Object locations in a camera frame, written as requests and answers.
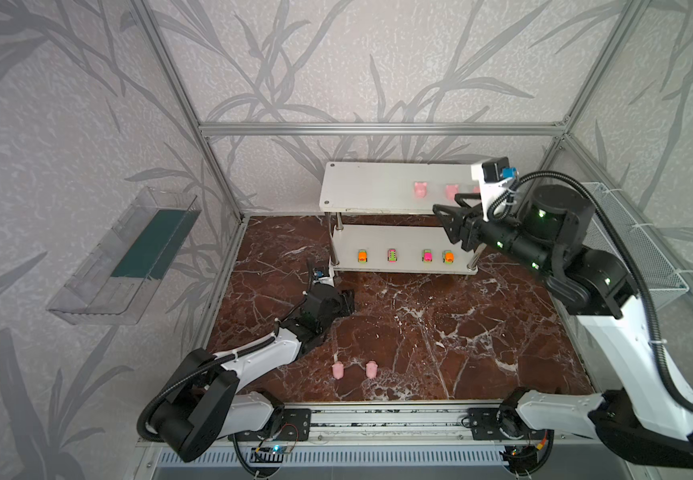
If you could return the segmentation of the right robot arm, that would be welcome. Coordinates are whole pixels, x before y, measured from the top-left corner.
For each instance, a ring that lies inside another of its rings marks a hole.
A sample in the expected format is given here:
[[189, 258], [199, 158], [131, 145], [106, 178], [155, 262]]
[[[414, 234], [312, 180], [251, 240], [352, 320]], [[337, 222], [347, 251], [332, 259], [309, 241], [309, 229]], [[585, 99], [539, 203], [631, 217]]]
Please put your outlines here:
[[522, 217], [495, 202], [435, 205], [450, 242], [464, 250], [496, 248], [538, 275], [597, 342], [621, 387], [590, 395], [518, 388], [500, 407], [504, 432], [562, 431], [596, 439], [637, 465], [693, 469], [693, 388], [680, 374], [659, 331], [653, 298], [620, 238], [614, 250], [584, 244], [604, 212], [584, 186], [535, 190]]

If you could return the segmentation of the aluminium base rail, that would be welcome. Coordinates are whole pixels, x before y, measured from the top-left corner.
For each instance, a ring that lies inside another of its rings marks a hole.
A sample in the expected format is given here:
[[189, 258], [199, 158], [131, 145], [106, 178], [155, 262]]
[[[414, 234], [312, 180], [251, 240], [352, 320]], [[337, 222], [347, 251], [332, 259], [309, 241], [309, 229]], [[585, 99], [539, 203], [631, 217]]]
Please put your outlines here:
[[258, 392], [232, 400], [164, 400], [138, 416], [138, 436], [172, 450], [200, 455], [216, 440], [240, 442], [474, 441], [537, 444], [547, 431], [597, 440], [592, 412], [607, 407], [611, 392], [587, 396], [528, 392], [520, 400], [464, 403], [284, 404]]

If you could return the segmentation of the white two-tier shelf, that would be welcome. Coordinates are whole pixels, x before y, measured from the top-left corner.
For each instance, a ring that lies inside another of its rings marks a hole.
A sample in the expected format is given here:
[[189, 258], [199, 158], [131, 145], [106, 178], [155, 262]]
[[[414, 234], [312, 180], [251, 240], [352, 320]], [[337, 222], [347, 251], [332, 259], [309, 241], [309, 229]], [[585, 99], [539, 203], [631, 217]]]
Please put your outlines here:
[[[430, 216], [436, 204], [454, 206], [446, 198], [446, 186], [458, 184], [458, 194], [479, 194], [468, 164], [410, 164], [378, 162], [330, 162], [326, 166], [320, 210], [330, 227], [330, 264], [340, 272], [473, 275], [482, 248], [462, 250], [448, 240], [440, 226], [388, 226], [344, 224], [345, 215]], [[428, 183], [428, 195], [414, 196], [415, 182]], [[388, 250], [399, 254], [388, 262]], [[367, 250], [369, 261], [358, 264], [358, 252]], [[433, 252], [424, 263], [423, 251]], [[455, 262], [447, 265], [443, 253], [450, 250]]]

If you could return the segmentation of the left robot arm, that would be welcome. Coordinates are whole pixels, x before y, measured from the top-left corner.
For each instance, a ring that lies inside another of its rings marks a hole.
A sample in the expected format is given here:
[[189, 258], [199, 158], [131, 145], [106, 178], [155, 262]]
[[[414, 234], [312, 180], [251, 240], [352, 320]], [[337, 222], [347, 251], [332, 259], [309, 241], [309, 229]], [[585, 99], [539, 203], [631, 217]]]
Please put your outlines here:
[[320, 347], [334, 322], [356, 311], [355, 292], [314, 282], [266, 336], [234, 350], [198, 348], [176, 368], [136, 420], [142, 440], [164, 443], [192, 462], [218, 439], [274, 428], [284, 405], [270, 394], [242, 390]]

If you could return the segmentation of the pink toy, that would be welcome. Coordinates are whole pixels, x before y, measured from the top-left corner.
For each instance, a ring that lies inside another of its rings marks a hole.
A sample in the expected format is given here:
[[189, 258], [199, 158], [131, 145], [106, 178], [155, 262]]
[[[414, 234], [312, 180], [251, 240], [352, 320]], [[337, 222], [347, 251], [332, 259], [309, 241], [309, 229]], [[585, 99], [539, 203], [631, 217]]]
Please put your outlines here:
[[446, 198], [450, 202], [454, 202], [456, 195], [459, 193], [459, 190], [460, 186], [458, 186], [458, 184], [448, 184], [446, 186]]
[[375, 379], [378, 377], [379, 366], [376, 361], [369, 361], [366, 364], [366, 376], [369, 379]]
[[344, 378], [344, 364], [342, 362], [336, 361], [332, 364], [332, 377], [336, 380]]
[[414, 183], [414, 196], [419, 199], [426, 198], [428, 195], [428, 183], [427, 182], [415, 182]]

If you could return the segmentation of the clear plastic wall bin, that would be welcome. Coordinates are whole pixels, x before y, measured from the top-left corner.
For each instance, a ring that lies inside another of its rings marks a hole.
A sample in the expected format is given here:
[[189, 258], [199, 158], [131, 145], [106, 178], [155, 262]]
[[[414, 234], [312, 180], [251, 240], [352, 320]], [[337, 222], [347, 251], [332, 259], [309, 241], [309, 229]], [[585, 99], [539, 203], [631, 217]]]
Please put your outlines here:
[[145, 187], [46, 310], [72, 325], [134, 325], [202, 213], [192, 193]]

